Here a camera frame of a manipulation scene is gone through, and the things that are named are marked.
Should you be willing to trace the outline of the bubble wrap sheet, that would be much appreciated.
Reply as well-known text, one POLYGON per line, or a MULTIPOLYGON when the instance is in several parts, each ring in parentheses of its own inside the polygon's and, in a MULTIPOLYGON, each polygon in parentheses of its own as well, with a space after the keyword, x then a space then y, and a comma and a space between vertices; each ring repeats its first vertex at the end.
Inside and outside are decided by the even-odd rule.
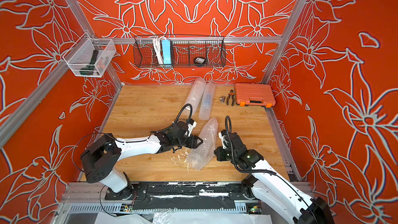
POLYGON ((196 149, 192 149, 186 158, 186 163, 192 169, 200 171, 214 157, 216 140, 218 138, 217 118, 211 118, 202 128, 199 138, 203 143, 196 149))

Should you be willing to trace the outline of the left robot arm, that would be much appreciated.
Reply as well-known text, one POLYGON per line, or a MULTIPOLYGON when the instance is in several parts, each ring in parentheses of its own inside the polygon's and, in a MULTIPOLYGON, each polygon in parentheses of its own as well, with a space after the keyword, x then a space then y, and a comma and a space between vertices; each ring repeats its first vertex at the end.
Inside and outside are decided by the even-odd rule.
POLYGON ((80 156, 88 183, 102 183, 117 197, 126 199, 134 192, 130 179, 115 169, 118 161, 145 154, 158 154, 183 147, 197 149, 203 139, 192 134, 194 120, 173 122, 169 127, 152 131, 147 137, 123 139, 104 133, 80 156))

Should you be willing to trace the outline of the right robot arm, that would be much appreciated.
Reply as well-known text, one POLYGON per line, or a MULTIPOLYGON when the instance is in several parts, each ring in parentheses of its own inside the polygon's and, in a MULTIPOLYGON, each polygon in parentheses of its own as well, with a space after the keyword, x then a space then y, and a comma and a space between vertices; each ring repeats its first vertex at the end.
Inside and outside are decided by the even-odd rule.
POLYGON ((254 149, 247 149, 237 133, 222 130, 222 146, 214 154, 218 161, 230 161, 248 176, 242 180, 244 195, 256 198, 276 211, 289 224, 333 224, 329 205, 313 198, 282 177, 254 149))

